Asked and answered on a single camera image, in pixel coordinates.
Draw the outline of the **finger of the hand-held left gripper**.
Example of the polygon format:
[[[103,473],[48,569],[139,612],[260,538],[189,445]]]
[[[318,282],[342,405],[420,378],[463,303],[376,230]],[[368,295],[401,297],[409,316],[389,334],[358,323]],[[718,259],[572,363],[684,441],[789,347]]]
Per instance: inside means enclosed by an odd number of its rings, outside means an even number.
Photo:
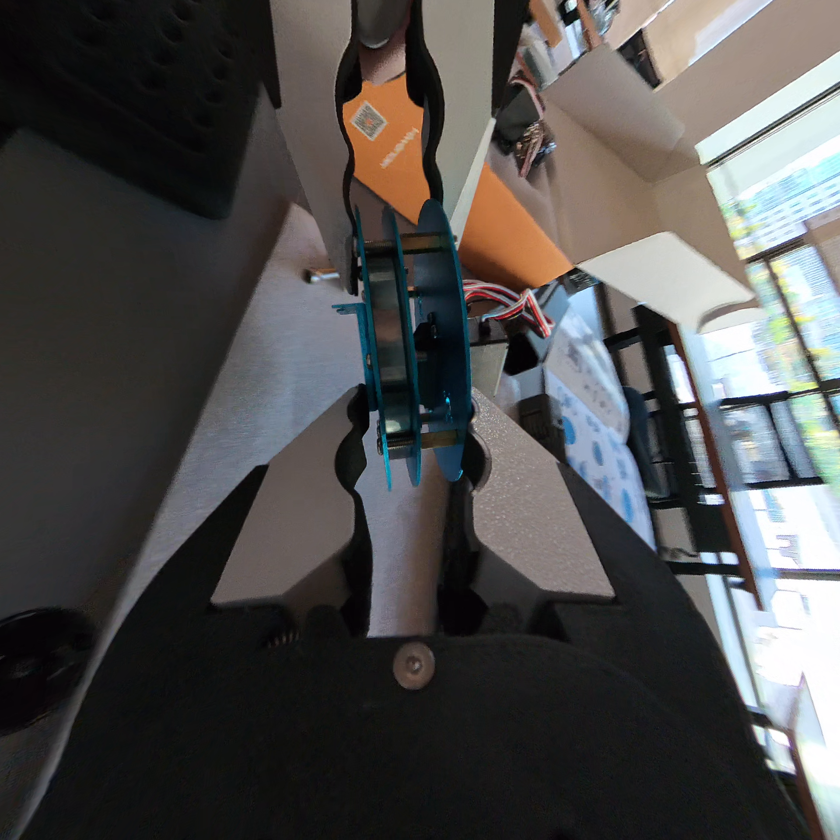
[[[343,83],[355,62],[351,1],[272,1],[280,130],[333,268],[358,292],[350,210],[352,145]]]
[[[406,85],[423,110],[422,170],[462,245],[494,119],[493,1],[412,2]]]

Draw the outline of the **grey foam mat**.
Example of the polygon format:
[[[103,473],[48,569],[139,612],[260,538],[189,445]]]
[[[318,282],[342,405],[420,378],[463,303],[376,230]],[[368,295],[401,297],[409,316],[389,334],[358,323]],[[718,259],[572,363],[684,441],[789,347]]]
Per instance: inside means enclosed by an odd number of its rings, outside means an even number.
[[[120,539],[107,548],[104,565],[83,581],[78,575],[94,558],[84,542],[83,556],[72,559],[62,541],[55,558],[47,526],[58,513],[47,510],[41,527],[40,502],[26,501],[23,490],[6,501],[24,503],[23,513],[3,507],[2,514],[23,521],[38,514],[37,527],[3,542],[2,616],[44,602],[79,608],[110,644],[130,609],[151,580],[250,469],[277,454],[325,411],[353,382],[360,380],[359,342],[350,318],[332,305],[339,291],[309,285],[304,268],[321,264],[325,251],[314,218],[302,206],[284,207],[276,246],[255,287],[224,363],[217,366],[213,388],[205,389],[201,415],[191,436],[175,448],[174,466],[164,469],[163,489],[154,490],[151,513],[143,512],[140,536]],[[371,634],[397,636],[431,632],[436,619],[434,578],[439,571],[443,537],[445,485],[434,465],[424,471],[414,493],[403,472],[394,476],[393,493],[370,512],[374,549],[374,603]],[[32,537],[35,558],[20,562],[12,548],[27,548]],[[17,734],[2,736],[2,838],[18,838],[35,812],[49,772],[54,771],[78,698]]]

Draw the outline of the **printed instruction manual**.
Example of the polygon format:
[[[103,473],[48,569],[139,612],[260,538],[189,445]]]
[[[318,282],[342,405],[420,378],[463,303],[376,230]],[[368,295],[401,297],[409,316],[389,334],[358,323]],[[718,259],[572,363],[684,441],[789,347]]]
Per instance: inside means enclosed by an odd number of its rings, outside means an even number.
[[[544,391],[560,403],[567,463],[654,549],[642,477],[627,445],[630,415],[610,354],[568,308],[541,365]]]

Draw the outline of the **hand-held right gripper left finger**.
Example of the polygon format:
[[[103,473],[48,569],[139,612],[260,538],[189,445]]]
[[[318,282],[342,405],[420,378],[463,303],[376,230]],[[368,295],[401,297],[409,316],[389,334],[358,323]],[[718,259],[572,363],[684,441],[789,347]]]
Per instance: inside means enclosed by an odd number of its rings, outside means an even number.
[[[213,593],[218,608],[274,606],[296,627],[329,606],[368,634],[373,557],[357,485],[366,470],[364,385],[344,393],[267,465]]]

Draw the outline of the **black servo motor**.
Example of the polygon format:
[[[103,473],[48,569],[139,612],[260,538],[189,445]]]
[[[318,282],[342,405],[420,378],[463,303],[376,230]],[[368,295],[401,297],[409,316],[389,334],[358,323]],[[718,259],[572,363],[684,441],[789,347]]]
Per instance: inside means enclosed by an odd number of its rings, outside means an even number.
[[[528,325],[505,326],[497,320],[468,318],[472,386],[494,399],[502,374],[529,371],[539,365],[550,341]]]

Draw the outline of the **orange cardboard box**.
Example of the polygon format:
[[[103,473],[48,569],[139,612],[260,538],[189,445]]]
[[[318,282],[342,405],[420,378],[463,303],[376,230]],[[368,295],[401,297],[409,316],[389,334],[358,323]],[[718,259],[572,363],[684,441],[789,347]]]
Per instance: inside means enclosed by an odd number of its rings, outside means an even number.
[[[529,175],[492,141],[461,264],[514,291],[579,266],[696,333],[760,319],[697,153],[653,89],[601,37],[541,93],[556,144]]]

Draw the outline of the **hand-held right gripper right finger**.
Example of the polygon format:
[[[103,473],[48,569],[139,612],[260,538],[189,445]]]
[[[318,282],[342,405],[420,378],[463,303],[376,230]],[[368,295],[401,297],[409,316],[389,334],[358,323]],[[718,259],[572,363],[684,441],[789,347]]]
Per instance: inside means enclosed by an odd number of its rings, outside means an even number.
[[[561,462],[498,405],[471,393],[463,473],[467,590],[525,627],[553,603],[605,606],[615,591]]]

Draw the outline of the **long black box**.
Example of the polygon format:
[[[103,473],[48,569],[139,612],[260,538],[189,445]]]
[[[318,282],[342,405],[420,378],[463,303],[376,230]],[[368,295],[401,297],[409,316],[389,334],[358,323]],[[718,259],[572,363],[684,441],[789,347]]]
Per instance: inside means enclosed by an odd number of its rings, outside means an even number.
[[[570,296],[564,281],[558,278],[533,291],[535,301],[549,324],[544,333],[524,317],[511,320],[503,329],[508,339],[507,357],[503,371],[508,375],[530,371],[544,362],[560,322],[570,305]]]

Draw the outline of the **blue double disc base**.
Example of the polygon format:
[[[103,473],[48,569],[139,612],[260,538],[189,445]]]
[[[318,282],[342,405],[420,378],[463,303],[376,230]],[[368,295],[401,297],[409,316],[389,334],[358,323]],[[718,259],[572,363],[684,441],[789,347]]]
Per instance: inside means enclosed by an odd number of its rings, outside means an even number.
[[[392,463],[399,461],[412,487],[418,487],[422,456],[417,362],[408,336],[411,319],[401,234],[389,205],[382,212],[382,239],[364,238],[359,208],[355,222],[351,268],[360,300],[333,308],[354,315],[358,324],[367,403],[376,416],[387,487],[393,487]]]

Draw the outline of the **black foam block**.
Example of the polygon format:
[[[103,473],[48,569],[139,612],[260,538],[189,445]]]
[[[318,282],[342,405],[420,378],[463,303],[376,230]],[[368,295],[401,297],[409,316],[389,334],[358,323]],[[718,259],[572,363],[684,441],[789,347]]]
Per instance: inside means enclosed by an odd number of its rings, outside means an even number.
[[[34,131],[224,219],[276,62],[268,1],[2,1],[2,142]]]

